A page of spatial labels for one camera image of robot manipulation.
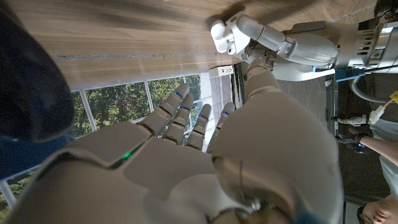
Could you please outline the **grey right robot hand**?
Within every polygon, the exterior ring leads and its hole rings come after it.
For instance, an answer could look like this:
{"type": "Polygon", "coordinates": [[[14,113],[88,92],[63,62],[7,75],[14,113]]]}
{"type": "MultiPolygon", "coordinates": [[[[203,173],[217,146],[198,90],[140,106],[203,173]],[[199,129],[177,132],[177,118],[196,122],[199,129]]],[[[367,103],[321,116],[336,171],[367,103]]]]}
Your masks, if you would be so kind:
{"type": "Polygon", "coordinates": [[[186,87],[139,124],[124,121],[49,156],[8,223],[339,223],[343,184],[327,128],[253,60],[246,102],[227,104],[206,152],[208,115],[186,145],[169,123],[186,87]]]}

